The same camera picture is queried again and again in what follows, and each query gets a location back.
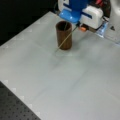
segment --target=cup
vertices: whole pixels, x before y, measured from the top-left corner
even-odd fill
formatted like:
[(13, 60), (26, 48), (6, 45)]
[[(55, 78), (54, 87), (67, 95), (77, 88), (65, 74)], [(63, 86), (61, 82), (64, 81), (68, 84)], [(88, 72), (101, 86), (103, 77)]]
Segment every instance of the cup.
[[(56, 24), (56, 34), (58, 47), (72, 32), (72, 24), (66, 21), (60, 21)], [(72, 47), (72, 34), (67, 38), (64, 44), (60, 47), (61, 50), (68, 50)]]

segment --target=blue part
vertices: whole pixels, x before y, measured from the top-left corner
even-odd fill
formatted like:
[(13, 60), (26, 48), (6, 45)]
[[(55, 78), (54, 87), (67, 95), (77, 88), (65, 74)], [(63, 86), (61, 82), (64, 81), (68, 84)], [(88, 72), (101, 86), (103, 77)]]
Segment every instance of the blue part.
[(72, 11), (63, 9), (59, 16), (71, 23), (77, 23), (81, 18), (82, 10), (87, 7), (88, 2), (89, 0), (69, 0), (69, 5), (64, 4), (64, 6)]
[(77, 23), (80, 20), (81, 14), (80, 12), (77, 11), (71, 12), (69, 10), (63, 9), (62, 12), (59, 14), (59, 16), (71, 23)]
[(87, 14), (87, 13), (82, 12), (82, 15), (85, 15), (85, 16), (87, 16), (88, 18), (91, 18), (91, 19), (92, 19), (92, 16), (89, 15), (89, 14)]

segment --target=table surface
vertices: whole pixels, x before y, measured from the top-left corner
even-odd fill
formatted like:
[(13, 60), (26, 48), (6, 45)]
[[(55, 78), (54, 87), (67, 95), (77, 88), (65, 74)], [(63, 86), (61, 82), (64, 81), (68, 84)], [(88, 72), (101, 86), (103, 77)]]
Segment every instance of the table surface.
[(57, 48), (49, 12), (0, 47), (0, 80), (42, 120), (119, 120), (120, 46), (73, 33), (69, 51)]

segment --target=white robot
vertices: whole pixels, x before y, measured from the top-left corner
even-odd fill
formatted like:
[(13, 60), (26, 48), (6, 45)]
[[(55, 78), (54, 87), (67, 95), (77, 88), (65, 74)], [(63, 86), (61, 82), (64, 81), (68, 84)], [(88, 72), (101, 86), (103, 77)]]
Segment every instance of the white robot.
[[(80, 21), (91, 28), (98, 29), (103, 23), (103, 11), (89, 4), (91, 0), (58, 0), (59, 16), (73, 24)], [(104, 37), (120, 42), (120, 0), (110, 0), (111, 15)]]

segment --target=brown cup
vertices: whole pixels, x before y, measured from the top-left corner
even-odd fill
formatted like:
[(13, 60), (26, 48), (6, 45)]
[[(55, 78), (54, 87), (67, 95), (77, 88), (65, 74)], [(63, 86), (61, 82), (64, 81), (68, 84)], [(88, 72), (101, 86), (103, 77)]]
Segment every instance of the brown cup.
[[(57, 32), (57, 42), (58, 47), (61, 43), (66, 39), (66, 37), (72, 32), (72, 25), (66, 21), (60, 21), (56, 24), (56, 32)], [(72, 47), (72, 34), (68, 37), (68, 39), (64, 42), (64, 44), (60, 47), (62, 50), (68, 50)]]

